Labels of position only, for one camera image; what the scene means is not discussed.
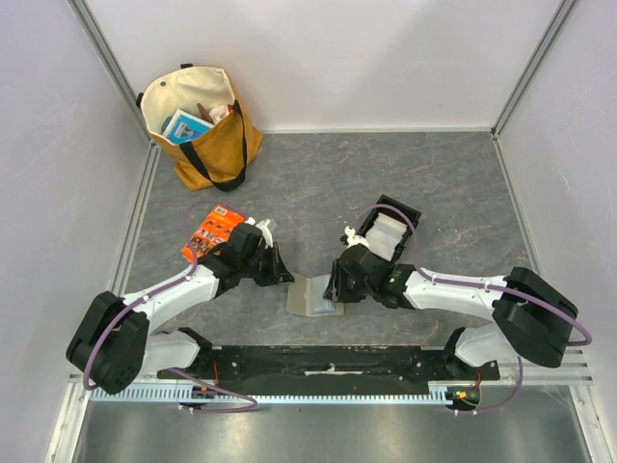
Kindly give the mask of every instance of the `gray floor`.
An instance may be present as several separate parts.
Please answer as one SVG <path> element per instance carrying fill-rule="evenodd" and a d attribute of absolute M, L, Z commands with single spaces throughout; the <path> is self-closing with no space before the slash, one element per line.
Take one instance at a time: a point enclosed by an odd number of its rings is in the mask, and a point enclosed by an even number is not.
<path fill-rule="evenodd" d="M 246 184 L 230 194 L 187 191 L 161 158 L 128 289 L 185 268 L 181 223 L 196 200 L 225 198 L 273 218 L 289 269 L 315 276 L 342 251 L 345 224 L 382 193 L 423 212 L 420 255 L 429 268 L 495 275 L 527 264 L 488 133 L 280 135 L 265 137 Z M 207 212 L 196 212 L 191 227 Z M 215 343 L 439 345 L 478 322 L 372 302 L 342 317 L 303 318 L 285 312 L 285 291 L 246 282 L 166 328 L 188 325 Z M 485 387 L 483 406 L 509 394 Z M 567 388 L 525 388 L 502 412 L 460 418 L 433 406 L 275 405 L 204 417 L 172 404 L 99 402 L 89 405 L 78 449 L 75 463 L 590 461 Z"/>
<path fill-rule="evenodd" d="M 483 388 L 486 402 L 510 394 Z M 91 404 L 73 463 L 591 463 L 568 388 L 523 391 L 507 411 L 274 405 L 193 416 L 165 403 Z"/>
<path fill-rule="evenodd" d="M 133 261 L 128 291 L 186 267 L 180 254 L 185 209 L 224 198 L 257 220 L 272 218 L 287 267 L 307 276 L 330 271 L 344 249 L 346 224 L 384 193 L 422 211 L 420 258 L 429 268 L 466 275 L 528 265 L 523 238 L 489 133 L 268 135 L 238 190 L 189 192 L 162 156 Z M 197 211 L 191 231 L 207 215 Z M 401 261 L 410 261 L 407 252 Z M 216 344 L 431 344 L 478 320 L 439 311 L 393 311 L 370 301 L 341 317 L 285 311 L 285 286 L 239 288 L 186 311 L 164 328 L 191 326 Z"/>

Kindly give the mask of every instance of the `white wall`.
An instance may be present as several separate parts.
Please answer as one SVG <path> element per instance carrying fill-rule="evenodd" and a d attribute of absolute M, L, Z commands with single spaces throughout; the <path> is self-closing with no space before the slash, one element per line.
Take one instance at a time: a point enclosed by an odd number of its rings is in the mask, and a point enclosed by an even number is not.
<path fill-rule="evenodd" d="M 43 460 L 147 139 L 64 0 L 0 14 L 0 461 Z"/>
<path fill-rule="evenodd" d="M 133 87 L 228 69 L 271 130 L 489 127 L 558 0 L 89 0 Z"/>
<path fill-rule="evenodd" d="M 595 336 L 588 362 L 617 431 L 617 4 L 578 6 L 502 135 L 550 282 Z"/>

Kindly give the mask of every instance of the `gray marble floor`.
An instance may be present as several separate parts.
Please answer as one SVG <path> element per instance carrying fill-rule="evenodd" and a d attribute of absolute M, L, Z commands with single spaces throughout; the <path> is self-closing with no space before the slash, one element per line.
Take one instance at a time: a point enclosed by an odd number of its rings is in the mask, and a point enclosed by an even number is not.
<path fill-rule="evenodd" d="M 508 273 L 528 265 L 523 237 L 488 133 L 297 134 L 264 137 L 244 185 L 231 193 L 189 192 L 163 155 L 131 269 L 128 291 L 187 266 L 180 254 L 185 209 L 224 198 L 257 220 L 278 224 L 287 268 L 307 276 L 330 271 L 346 224 L 381 194 L 422 211 L 419 258 L 432 270 L 465 275 Z M 191 231 L 209 209 L 197 210 Z M 408 249 L 401 259 L 410 261 Z M 190 326 L 227 344 L 443 345 L 459 326 L 481 323 L 442 311 L 389 310 L 365 301 L 346 315 L 305 318 L 285 311 L 286 286 L 243 282 L 166 326 Z"/>

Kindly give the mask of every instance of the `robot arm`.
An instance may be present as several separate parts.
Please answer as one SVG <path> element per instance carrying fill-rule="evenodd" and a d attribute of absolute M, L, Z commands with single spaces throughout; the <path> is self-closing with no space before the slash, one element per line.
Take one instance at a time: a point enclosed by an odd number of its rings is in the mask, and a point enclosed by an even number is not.
<path fill-rule="evenodd" d="M 382 197 L 380 204 L 387 204 L 384 198 L 393 202 Z M 397 208 L 417 223 L 419 212 L 402 204 L 397 204 Z M 521 291 L 576 319 L 578 310 L 574 304 L 526 268 L 515 267 L 508 276 L 474 278 L 438 274 L 424 268 L 418 271 L 413 265 L 397 264 L 411 231 L 397 231 L 403 224 L 392 225 L 393 220 L 392 216 L 373 214 L 360 227 L 360 237 L 353 230 L 345 231 L 346 236 L 341 239 L 348 247 L 333 263 L 324 293 L 326 299 L 354 303 L 372 297 L 391 309 L 440 309 L 487 320 L 479 328 L 455 330 L 446 344 L 443 361 L 456 377 L 488 362 L 511 360 L 515 356 L 548 368 L 561 365 L 571 324 L 498 289 Z"/>
<path fill-rule="evenodd" d="M 253 279 L 258 286 L 293 282 L 269 226 L 270 221 L 255 225 L 252 219 L 239 224 L 227 242 L 199 259 L 194 271 L 190 266 L 169 280 L 123 297 L 109 291 L 97 295 L 68 347 L 68 360 L 84 371 L 103 330 L 135 304 L 96 354 L 93 381 L 106 393 L 116 394 L 139 374 L 189 367 L 207 341 L 188 328 L 154 334 L 161 325 L 236 287 L 243 278 Z"/>

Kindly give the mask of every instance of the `orange label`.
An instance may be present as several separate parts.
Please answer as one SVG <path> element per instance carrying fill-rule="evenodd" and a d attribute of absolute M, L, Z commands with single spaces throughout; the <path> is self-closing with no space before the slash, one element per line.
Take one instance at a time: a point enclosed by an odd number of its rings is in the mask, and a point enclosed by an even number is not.
<path fill-rule="evenodd" d="M 217 244 L 227 241 L 235 226 L 245 220 L 237 212 L 217 204 L 191 237 L 191 244 L 197 251 L 198 258 L 208 254 Z M 182 255 L 193 263 L 193 255 L 187 245 L 182 248 Z"/>

